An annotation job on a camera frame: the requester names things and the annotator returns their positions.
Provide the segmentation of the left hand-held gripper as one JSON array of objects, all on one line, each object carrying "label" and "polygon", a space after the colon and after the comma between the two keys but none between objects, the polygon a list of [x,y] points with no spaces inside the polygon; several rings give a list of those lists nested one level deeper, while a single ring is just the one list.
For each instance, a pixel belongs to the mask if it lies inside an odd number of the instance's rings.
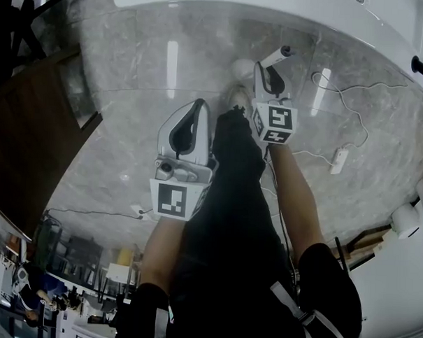
[{"label": "left hand-held gripper", "polygon": [[213,158],[208,162],[209,121],[207,103],[196,99],[178,108],[161,126],[155,177],[150,179],[155,214],[191,220],[199,212],[219,167]]}]

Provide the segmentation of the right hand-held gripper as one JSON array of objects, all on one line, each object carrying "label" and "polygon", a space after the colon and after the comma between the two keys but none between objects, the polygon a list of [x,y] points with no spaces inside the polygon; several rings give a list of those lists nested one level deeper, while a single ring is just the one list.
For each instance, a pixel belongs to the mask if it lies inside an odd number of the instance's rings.
[{"label": "right hand-held gripper", "polygon": [[285,145],[296,132],[298,111],[293,107],[291,83],[274,66],[264,70],[260,62],[254,66],[254,97],[252,100],[252,123],[258,139],[263,143]]}]

